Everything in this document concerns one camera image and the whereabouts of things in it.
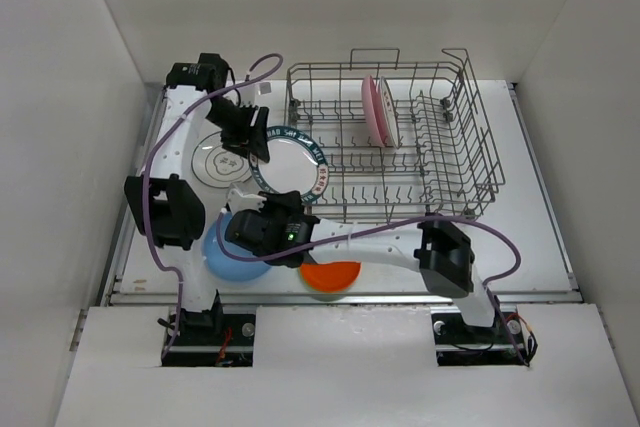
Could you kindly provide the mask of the white plate dark patterned rim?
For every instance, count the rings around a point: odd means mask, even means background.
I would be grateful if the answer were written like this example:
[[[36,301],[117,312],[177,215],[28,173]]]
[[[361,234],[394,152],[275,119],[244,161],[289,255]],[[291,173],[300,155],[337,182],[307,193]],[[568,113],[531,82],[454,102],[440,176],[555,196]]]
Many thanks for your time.
[[[249,157],[251,175],[262,191],[285,194],[297,191],[304,204],[318,200],[326,191],[330,172],[319,144],[308,134],[289,126],[267,128],[270,160]]]

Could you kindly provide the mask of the white plate green rim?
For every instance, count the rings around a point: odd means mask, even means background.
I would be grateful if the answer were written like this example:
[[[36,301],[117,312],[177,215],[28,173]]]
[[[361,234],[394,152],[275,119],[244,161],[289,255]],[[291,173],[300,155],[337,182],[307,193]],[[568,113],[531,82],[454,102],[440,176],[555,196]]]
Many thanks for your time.
[[[220,132],[204,137],[191,159],[196,179],[208,187],[227,188],[251,177],[248,161],[223,148]]]

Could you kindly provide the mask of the blue plate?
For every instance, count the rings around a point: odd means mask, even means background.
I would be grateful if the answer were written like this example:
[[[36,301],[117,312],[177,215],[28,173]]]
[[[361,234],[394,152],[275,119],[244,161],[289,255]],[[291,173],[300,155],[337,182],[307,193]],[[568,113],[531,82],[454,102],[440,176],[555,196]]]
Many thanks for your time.
[[[207,231],[201,246],[204,264],[216,278],[232,284],[246,284],[264,276],[271,266],[264,262],[242,262],[225,255],[217,239],[217,228],[224,235],[231,220],[225,214],[220,222],[215,221]]]

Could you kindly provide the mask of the pink plate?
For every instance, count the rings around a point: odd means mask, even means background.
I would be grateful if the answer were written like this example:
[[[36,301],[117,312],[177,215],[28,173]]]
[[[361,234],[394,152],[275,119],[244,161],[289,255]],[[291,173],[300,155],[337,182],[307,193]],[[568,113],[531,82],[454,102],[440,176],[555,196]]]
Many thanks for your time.
[[[381,148],[386,147],[387,134],[380,127],[377,117],[380,98],[376,90],[375,81],[370,75],[365,76],[362,80],[361,100],[365,122],[373,145]]]

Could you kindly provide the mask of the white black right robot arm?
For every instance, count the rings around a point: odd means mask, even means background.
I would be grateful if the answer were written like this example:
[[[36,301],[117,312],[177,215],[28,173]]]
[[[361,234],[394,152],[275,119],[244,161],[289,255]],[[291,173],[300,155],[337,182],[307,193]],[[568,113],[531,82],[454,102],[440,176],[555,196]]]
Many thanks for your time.
[[[372,263],[421,275],[426,290],[450,299],[465,333],[487,340],[500,326],[492,297],[474,270],[465,217],[427,215],[368,227],[306,213],[298,192],[227,194],[231,219],[222,237],[248,251],[246,262],[298,268],[303,264]]]

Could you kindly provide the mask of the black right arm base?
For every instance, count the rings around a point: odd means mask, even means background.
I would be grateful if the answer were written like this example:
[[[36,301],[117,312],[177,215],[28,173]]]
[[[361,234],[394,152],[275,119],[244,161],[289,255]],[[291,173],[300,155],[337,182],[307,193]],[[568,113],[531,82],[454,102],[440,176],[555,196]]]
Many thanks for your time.
[[[490,328],[472,327],[459,313],[437,312],[432,328],[439,367],[529,366],[539,343],[517,311],[505,312],[506,324],[496,317]]]

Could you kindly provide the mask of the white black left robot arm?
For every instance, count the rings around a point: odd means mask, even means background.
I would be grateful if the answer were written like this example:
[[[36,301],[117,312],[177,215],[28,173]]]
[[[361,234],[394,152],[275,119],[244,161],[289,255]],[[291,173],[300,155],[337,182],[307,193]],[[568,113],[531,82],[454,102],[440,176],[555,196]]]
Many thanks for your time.
[[[269,110],[255,105],[250,91],[282,64],[281,54],[266,54],[236,81],[226,60],[203,53],[194,63],[175,63],[165,77],[158,138],[141,173],[126,178],[124,193],[156,266],[177,278],[176,311],[165,324],[172,335],[190,313],[189,331],[201,343],[217,341],[224,329],[223,318],[211,310],[215,296],[205,291],[205,268],[189,257],[206,225],[206,207],[191,185],[191,156],[201,126],[218,127],[224,151],[268,161]]]

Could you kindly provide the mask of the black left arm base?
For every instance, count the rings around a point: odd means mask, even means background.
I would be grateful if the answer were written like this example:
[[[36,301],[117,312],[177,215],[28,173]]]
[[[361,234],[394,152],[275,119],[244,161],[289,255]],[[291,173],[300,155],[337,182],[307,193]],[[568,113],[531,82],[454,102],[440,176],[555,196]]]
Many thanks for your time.
[[[162,367],[253,366],[256,315],[225,314],[221,327],[196,326],[181,314],[180,332],[161,359]]]

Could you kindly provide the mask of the white plate orange sunburst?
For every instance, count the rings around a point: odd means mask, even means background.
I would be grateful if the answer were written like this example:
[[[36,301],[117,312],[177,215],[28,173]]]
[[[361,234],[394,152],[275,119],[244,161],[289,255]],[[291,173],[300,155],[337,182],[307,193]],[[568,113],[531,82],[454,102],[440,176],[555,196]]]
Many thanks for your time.
[[[386,143],[394,148],[399,148],[400,133],[397,123],[396,106],[390,85],[385,77],[380,77],[378,91],[382,103],[384,125],[386,127]]]

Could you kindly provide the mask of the aluminium front rail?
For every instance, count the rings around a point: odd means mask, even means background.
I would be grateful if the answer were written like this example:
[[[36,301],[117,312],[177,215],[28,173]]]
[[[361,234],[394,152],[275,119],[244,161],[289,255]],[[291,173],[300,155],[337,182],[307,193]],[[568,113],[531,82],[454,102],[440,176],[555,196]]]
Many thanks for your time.
[[[452,300],[444,297],[429,295],[427,293],[400,293],[382,295],[372,293],[355,293],[337,302],[319,302],[310,298],[306,293],[296,294],[241,294],[221,293],[223,304],[228,305],[451,305]],[[583,303],[583,297],[579,291],[567,292],[530,292],[530,293],[498,293],[498,299],[502,305],[507,304],[579,304]],[[155,306],[173,305],[177,300],[175,294],[123,294],[112,293],[107,295],[101,306]]]

